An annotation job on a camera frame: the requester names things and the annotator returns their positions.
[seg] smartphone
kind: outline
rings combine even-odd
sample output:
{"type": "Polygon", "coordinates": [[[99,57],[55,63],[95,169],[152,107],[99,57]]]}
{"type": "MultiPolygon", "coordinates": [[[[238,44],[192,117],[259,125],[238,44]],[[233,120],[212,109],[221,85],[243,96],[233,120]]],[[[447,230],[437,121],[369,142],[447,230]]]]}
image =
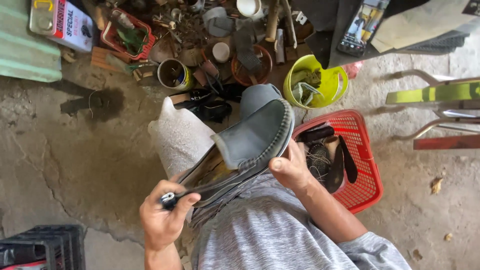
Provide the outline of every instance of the smartphone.
{"type": "Polygon", "coordinates": [[[360,57],[377,30],[390,0],[363,0],[338,44],[339,51],[360,57]]]}

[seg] forearm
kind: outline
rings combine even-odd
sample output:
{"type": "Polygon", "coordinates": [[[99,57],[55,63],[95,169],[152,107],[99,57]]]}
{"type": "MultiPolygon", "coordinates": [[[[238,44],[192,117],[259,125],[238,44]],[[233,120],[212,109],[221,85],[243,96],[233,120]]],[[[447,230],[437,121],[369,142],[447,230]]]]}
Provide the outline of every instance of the forearm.
{"type": "Polygon", "coordinates": [[[145,246],[145,270],[183,270],[180,256],[173,243],[162,251],[145,246]]]}
{"type": "Polygon", "coordinates": [[[351,241],[367,229],[313,178],[301,190],[293,191],[317,227],[336,244],[351,241]]]}

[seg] red crate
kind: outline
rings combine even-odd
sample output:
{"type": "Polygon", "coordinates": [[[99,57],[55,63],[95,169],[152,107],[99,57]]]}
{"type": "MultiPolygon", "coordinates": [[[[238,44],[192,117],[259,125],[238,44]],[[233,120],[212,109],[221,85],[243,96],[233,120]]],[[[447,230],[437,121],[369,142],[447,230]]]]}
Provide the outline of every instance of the red crate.
{"type": "Polygon", "coordinates": [[[102,41],[105,44],[109,45],[110,47],[114,48],[115,50],[125,53],[130,58],[132,58],[133,60],[147,59],[148,53],[150,52],[150,50],[152,49],[152,47],[155,43],[155,36],[152,34],[152,29],[150,28],[150,26],[145,24],[142,21],[139,21],[137,18],[133,17],[132,15],[126,13],[125,11],[123,11],[121,9],[115,8],[115,9],[113,9],[112,14],[114,12],[121,12],[121,13],[127,15],[127,17],[130,19],[130,21],[132,22],[132,24],[134,26],[146,29],[147,30],[147,35],[145,36],[144,41],[146,41],[146,39],[148,37],[148,43],[144,45],[144,50],[140,54],[137,54],[137,55],[129,54],[126,51],[124,46],[122,46],[121,44],[118,44],[115,41],[114,37],[117,36],[118,34],[117,34],[116,28],[112,25],[111,22],[108,22],[107,26],[102,31],[102,35],[100,36],[102,41]]]}
{"type": "Polygon", "coordinates": [[[348,151],[359,172],[354,184],[345,179],[345,188],[334,193],[333,197],[351,213],[358,213],[378,202],[384,192],[378,166],[373,161],[370,150],[370,138],[365,120],[357,110],[339,110],[298,126],[293,131],[292,138],[323,122],[328,122],[335,130],[335,135],[342,135],[345,139],[348,151]]]}

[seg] fingernail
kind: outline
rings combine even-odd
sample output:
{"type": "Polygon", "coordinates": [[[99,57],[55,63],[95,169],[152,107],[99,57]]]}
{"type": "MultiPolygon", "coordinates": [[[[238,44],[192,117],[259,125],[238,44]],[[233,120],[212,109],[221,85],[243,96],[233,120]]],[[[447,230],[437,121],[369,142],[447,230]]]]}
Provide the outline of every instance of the fingernail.
{"type": "Polygon", "coordinates": [[[273,169],[278,171],[280,168],[282,168],[282,161],[275,160],[275,162],[273,163],[273,169]]]}

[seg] yellow-green plastic bucket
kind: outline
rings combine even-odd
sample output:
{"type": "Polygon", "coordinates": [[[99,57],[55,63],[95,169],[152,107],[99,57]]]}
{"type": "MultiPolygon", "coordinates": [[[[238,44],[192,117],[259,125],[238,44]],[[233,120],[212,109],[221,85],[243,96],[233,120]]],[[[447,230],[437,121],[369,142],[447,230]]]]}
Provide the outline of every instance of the yellow-green plastic bucket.
{"type": "Polygon", "coordinates": [[[304,109],[315,109],[328,106],[337,101],[345,93],[347,86],[348,76],[342,67],[322,69],[322,65],[315,59],[315,56],[310,54],[299,58],[295,64],[293,64],[283,83],[283,94],[285,99],[294,106],[304,109]],[[323,97],[320,94],[313,95],[313,100],[307,107],[300,104],[293,97],[290,79],[294,72],[300,70],[310,70],[313,72],[317,68],[320,68],[320,72],[322,73],[322,77],[320,78],[321,83],[317,90],[323,94],[323,97]]]}

